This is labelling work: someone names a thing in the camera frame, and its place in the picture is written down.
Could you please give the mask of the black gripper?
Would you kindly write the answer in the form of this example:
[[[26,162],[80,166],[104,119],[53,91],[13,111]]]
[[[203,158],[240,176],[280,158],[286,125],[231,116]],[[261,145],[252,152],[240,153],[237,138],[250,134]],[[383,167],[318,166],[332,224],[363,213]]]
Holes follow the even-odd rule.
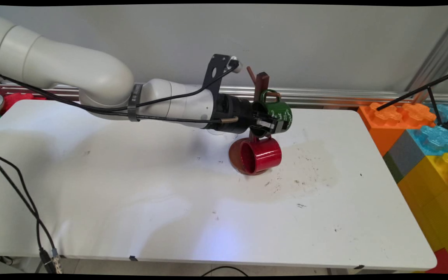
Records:
[[[272,135],[287,130],[287,121],[275,117],[267,117],[268,110],[263,103],[252,103],[246,99],[231,95],[214,97],[213,118],[230,119],[238,117],[236,122],[214,123],[213,130],[241,134],[254,123],[255,135]]]

